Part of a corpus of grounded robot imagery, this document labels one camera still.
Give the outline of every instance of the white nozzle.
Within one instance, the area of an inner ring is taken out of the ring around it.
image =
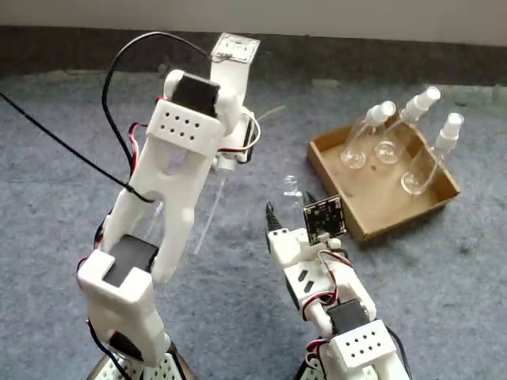
[[[434,85],[431,85],[424,93],[417,95],[416,98],[417,104],[421,108],[428,110],[433,103],[440,99],[440,90]]]
[[[403,119],[407,123],[415,123],[419,118],[429,110],[433,103],[440,99],[440,91],[437,87],[431,85],[424,93],[413,97],[403,109]]]
[[[444,124],[444,127],[440,131],[440,134],[443,135],[446,139],[456,140],[459,137],[459,129],[463,125],[464,118],[459,113],[453,112],[449,113],[447,117],[447,121]]]
[[[436,138],[435,147],[447,151],[453,150],[458,141],[459,129],[461,129],[463,121],[464,118],[459,113],[449,113],[444,127],[440,129],[440,133]]]
[[[384,101],[382,104],[371,107],[366,112],[364,122],[372,127],[377,127],[386,122],[396,112],[396,106],[392,101]]]

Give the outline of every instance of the wire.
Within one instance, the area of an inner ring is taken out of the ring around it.
[[[277,113],[277,112],[280,112],[282,111],[283,109],[285,108],[285,104],[283,105],[279,105],[278,107],[275,107],[273,109],[270,109],[269,111],[267,111],[266,113],[260,115],[258,118],[257,118],[257,121],[261,121],[262,119],[265,119],[267,117],[270,117],[273,113]]]
[[[84,256],[81,259],[79,259],[78,266],[76,267],[76,281],[78,282],[79,289],[81,289],[81,290],[82,290],[82,287],[81,287],[81,283],[79,282],[78,272],[79,272],[80,267],[84,264],[84,262],[87,259],[88,259],[88,256]]]
[[[97,333],[95,332],[95,329],[92,326],[92,322],[90,322],[89,319],[86,320],[86,323],[88,324],[88,327],[90,328],[90,334],[92,336],[93,342],[101,349],[102,352],[104,352],[112,361],[114,364],[114,367],[118,370],[118,372],[121,373],[121,375],[124,377],[125,380],[132,380],[130,375],[127,373],[127,371],[118,363],[118,360],[114,357],[112,352],[108,350],[102,342],[98,339]]]
[[[322,299],[322,297],[330,297],[330,300],[324,301]],[[308,321],[307,315],[305,314],[307,307],[316,299],[319,299],[320,302],[324,306],[331,306],[331,305],[333,305],[334,302],[336,302],[337,292],[336,292],[336,290],[335,291],[321,291],[319,293],[315,293],[314,295],[309,297],[309,299],[307,299],[305,302],[303,302],[303,304],[301,305],[301,315],[303,316],[304,321]]]
[[[113,59],[113,61],[111,63],[111,66],[109,67],[108,73],[105,76],[104,86],[102,87],[102,98],[101,99],[102,99],[102,109],[104,110],[105,117],[108,120],[109,125],[111,126],[111,129],[112,129],[113,133],[116,136],[116,139],[120,143],[120,145],[121,145],[121,147],[122,147],[122,149],[123,149],[123,151],[125,153],[125,156],[127,156],[127,160],[128,160],[128,164],[130,166],[131,172],[133,171],[132,156],[130,155],[130,152],[128,151],[127,143],[125,142],[125,140],[121,136],[120,131],[118,131],[118,127],[117,127],[114,119],[111,116],[111,112],[109,111],[109,106],[108,106],[109,87],[111,86],[112,75],[114,74],[114,71],[116,69],[116,65],[120,61],[121,57],[132,46],[134,46],[138,42],[140,42],[142,40],[147,40],[147,39],[152,38],[152,37],[158,37],[158,36],[170,38],[172,40],[176,40],[176,41],[181,42],[181,43],[183,43],[183,44],[185,44],[187,46],[190,46],[192,49],[198,51],[199,53],[201,53],[203,56],[205,56],[206,58],[208,58],[210,61],[212,61],[214,63],[221,63],[221,62],[225,61],[226,59],[228,59],[229,57],[231,57],[231,55],[224,55],[221,59],[214,59],[209,53],[207,53],[201,47],[198,47],[197,45],[192,44],[191,42],[187,41],[183,37],[179,37],[179,36],[176,36],[176,35],[168,33],[168,32],[149,32],[149,33],[144,33],[144,34],[142,34],[140,36],[137,36],[136,38],[134,38],[133,40],[131,40],[130,42],[128,42],[125,46],[123,46],[121,48],[121,50],[114,57],[114,59]]]
[[[347,251],[343,248],[336,248],[336,249],[334,249],[333,252],[329,251],[327,249],[321,249],[320,251],[317,252],[317,256],[319,258],[321,258],[320,255],[322,253],[325,253],[326,255],[333,257],[334,259],[340,261],[341,263],[343,263],[349,267],[352,267],[352,263],[350,262],[350,260],[339,254],[339,253],[347,253]]]
[[[402,362],[403,362],[403,366],[405,367],[405,371],[409,375],[409,378],[412,379],[412,372],[410,371],[409,360],[406,357],[406,352],[405,352],[405,348],[403,347],[402,340],[399,339],[399,336],[396,335],[396,332],[391,330],[391,328],[389,326],[386,325],[386,329],[391,334],[393,339],[396,341],[396,344],[398,345],[398,348],[399,348],[399,354],[402,357]]]
[[[132,172],[134,172],[135,167],[137,166],[137,161],[139,159],[139,144],[137,143],[137,140],[135,139],[135,129],[138,126],[141,127],[147,127],[147,124],[138,123],[137,121],[132,123],[130,128],[128,129],[128,140],[131,143],[132,146]]]
[[[251,115],[248,115],[246,113],[243,113],[243,115],[248,116],[250,120],[252,120],[253,124],[255,124],[255,128],[257,129],[255,139],[250,144],[244,146],[243,148],[220,148],[219,152],[227,152],[227,153],[246,152],[248,149],[252,148],[255,144],[257,144],[258,141],[261,139],[261,126],[259,125],[259,122]]]
[[[132,194],[134,194],[135,196],[137,196],[143,202],[148,202],[148,203],[153,202],[153,200],[150,200],[150,199],[145,198],[144,196],[140,195],[131,185],[129,185],[129,184],[127,184],[127,183],[125,183],[125,182],[117,179],[111,173],[106,172],[100,166],[94,164],[88,158],[86,158],[85,156],[83,156],[82,154],[80,154],[76,149],[74,149],[72,146],[70,146],[69,144],[67,144],[66,142],[64,142],[60,137],[58,137],[57,135],[55,135],[53,132],[49,131],[44,125],[42,125],[40,122],[38,122],[33,117],[31,117],[23,108],[21,108],[19,105],[17,105],[16,103],[14,103],[13,100],[11,100],[9,97],[7,97],[7,95],[5,95],[1,91],[0,91],[0,97],[2,97],[4,101],[6,101],[7,103],[9,103],[9,105],[11,105],[16,111],[18,111],[20,114],[22,114],[30,123],[32,123],[33,125],[35,125],[36,127],[38,127],[42,132],[44,132],[46,135],[48,135],[49,137],[51,137],[58,144],[60,144],[61,146],[63,146],[65,149],[67,149],[74,156],[76,156],[77,158],[79,158],[80,160],[82,160],[83,162],[85,162],[87,165],[89,165],[92,168],[94,168],[95,170],[97,170],[100,174],[106,176],[111,181],[116,182],[120,186],[123,186],[129,192],[131,192]]]
[[[307,299],[305,302],[303,302],[303,304],[301,305],[301,314],[302,314],[302,317],[303,317],[303,320],[304,321],[307,321],[307,315],[306,315],[306,309],[307,307],[313,302],[315,301],[316,299],[319,299],[320,302],[324,305],[324,306],[331,306],[333,305],[335,302],[340,302],[340,299],[338,297],[338,285],[337,285],[337,282],[336,282],[336,277],[334,276],[334,273],[333,271],[331,271],[331,268],[330,266],[327,264],[327,262],[322,259],[322,256],[321,254],[322,253],[326,253],[326,254],[329,254],[331,255],[333,258],[339,260],[340,262],[342,262],[343,264],[346,264],[350,267],[352,267],[352,264],[350,263],[349,260],[345,259],[343,256],[341,255],[338,255],[337,253],[332,253],[331,251],[327,251],[325,249],[321,249],[320,251],[317,252],[317,256],[318,258],[320,259],[320,261],[326,266],[326,269],[327,269],[327,272],[329,274],[329,277],[331,278],[331,282],[334,284],[334,290],[333,291],[323,291],[323,292],[320,292],[320,293],[316,293],[314,295],[312,295],[311,297],[309,297],[309,299]],[[330,297],[330,299],[328,300],[323,300],[322,297]]]

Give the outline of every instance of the white plastic part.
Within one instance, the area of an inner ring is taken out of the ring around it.
[[[178,370],[177,364],[171,354],[166,353],[165,358],[155,367],[145,367],[138,363],[125,360],[115,355],[118,363],[125,369],[132,380],[139,380],[143,373],[144,380],[183,380],[185,376]],[[105,362],[97,376],[90,380],[124,380],[111,359]]]
[[[250,64],[254,60],[259,40],[222,33],[212,51],[215,60],[224,55],[232,55],[223,62],[213,62],[211,80],[235,91],[242,104],[246,95],[246,85]]]
[[[170,93],[171,79],[165,92]],[[230,91],[219,91],[220,116],[225,123],[227,113],[240,113],[237,98]],[[147,198],[164,203],[164,239],[154,261],[152,276],[156,283],[164,283],[175,272],[193,226],[194,208],[204,181],[226,134],[224,123],[170,101],[158,101],[147,128],[147,140],[129,184]],[[179,172],[168,174],[166,168],[173,154],[187,150]],[[111,215],[105,223],[102,246],[109,251],[125,234],[130,234],[137,218],[148,203],[126,189],[116,199]]]
[[[294,378],[294,380],[326,380],[320,362],[317,359],[310,359],[308,363],[311,365],[311,368],[306,367],[301,377],[299,379]]]
[[[184,380],[185,376],[178,370],[177,364],[171,354],[166,353],[166,357],[160,362],[158,367],[144,369],[143,380]]]
[[[117,331],[140,351],[143,362],[156,367],[170,346],[162,319],[154,306],[151,275],[132,268],[119,287],[103,278],[113,256],[95,249],[78,271],[78,281],[89,301],[89,319],[99,339],[108,342]]]
[[[226,129],[226,134],[230,135],[238,124],[241,115],[242,100],[238,98],[232,88],[221,85],[219,94],[215,103],[215,112]]]
[[[440,99],[440,91],[437,87],[431,85],[424,93],[413,97],[402,110],[403,121],[407,123],[416,123],[424,115],[433,103]]]
[[[216,161],[216,170],[224,170],[225,172],[234,172],[236,161],[225,156],[218,156]]]
[[[330,341],[330,349],[345,372],[372,365],[377,359],[396,354],[396,346],[381,320],[334,337]]]
[[[328,337],[333,335],[331,317],[326,313],[319,300],[316,299],[307,306],[305,315],[307,316],[307,320],[312,321],[318,328],[321,336]]]
[[[435,147],[448,152],[453,150],[456,147],[459,138],[459,130],[463,122],[464,118],[459,113],[449,113],[444,127],[440,129],[440,133],[436,137]]]
[[[327,245],[331,249],[340,249],[341,248],[341,241],[340,239],[336,239],[335,237],[332,237],[327,241]]]
[[[130,376],[131,380],[139,380],[141,378],[141,374],[143,373],[144,366],[137,362],[132,362],[130,360],[126,360],[120,358],[118,355],[114,355],[116,361],[122,366],[122,368],[127,372],[128,376]],[[104,362],[104,366],[97,372],[97,375],[90,380],[118,380],[122,379],[123,376],[118,371],[116,366],[112,363],[111,359],[108,359]]]
[[[310,246],[307,231],[304,228],[292,231],[287,229],[272,231],[268,234],[268,240],[271,254],[276,258],[291,285],[299,307],[312,295],[320,291],[333,290],[334,285],[331,283],[329,273],[317,256],[320,249],[327,249],[327,247],[323,243]],[[364,289],[355,271],[348,265],[335,260],[328,260],[327,263],[337,280],[340,300],[346,302],[353,298],[359,299],[370,321],[374,320],[376,318],[375,303]],[[322,336],[331,335],[330,317],[319,301],[313,301],[307,307],[305,314],[307,319],[314,322],[320,329]]]
[[[364,122],[371,127],[377,127],[385,123],[395,112],[395,104],[392,101],[384,101],[382,104],[371,107],[368,112],[366,112]]]
[[[250,122],[250,118],[253,118],[254,114],[248,110],[246,107],[241,107],[241,115],[239,117],[239,121],[236,124],[236,127],[229,135],[225,136],[222,139],[221,147],[223,148],[242,148],[245,142],[246,131],[248,129],[248,124]],[[245,162],[247,159],[247,152],[234,152],[234,153],[219,153],[219,157],[225,157],[231,160],[234,160],[234,167],[236,160],[240,162]]]

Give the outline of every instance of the plastic cap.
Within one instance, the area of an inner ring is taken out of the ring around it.
[[[378,104],[368,110],[365,122],[368,125],[376,127],[393,116],[395,112],[395,104],[392,101],[384,101],[382,104]]]
[[[431,85],[426,91],[420,95],[417,95],[417,105],[425,110],[428,110],[433,103],[440,99],[440,90]]]
[[[440,132],[446,139],[455,140],[459,137],[459,129],[463,125],[464,118],[461,114],[453,112],[449,113],[442,131]]]

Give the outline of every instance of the glass bottle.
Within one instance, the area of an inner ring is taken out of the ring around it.
[[[340,153],[341,162],[350,169],[360,169],[366,162],[369,149],[364,145],[364,137],[383,132],[383,124],[396,112],[392,101],[371,107],[361,120],[355,122]]]
[[[435,146],[429,151],[423,146],[402,175],[402,187],[406,192],[419,196],[426,191],[435,180],[439,164],[443,163],[456,147],[462,125],[463,117],[459,113],[449,114],[436,138]]]
[[[379,143],[375,146],[375,155],[380,162],[392,165],[399,161],[406,145],[410,142],[410,136],[400,134],[400,129],[406,127],[407,124],[415,124],[439,99],[439,89],[430,86],[424,93],[413,97],[406,104],[399,113],[398,119],[382,133]]]

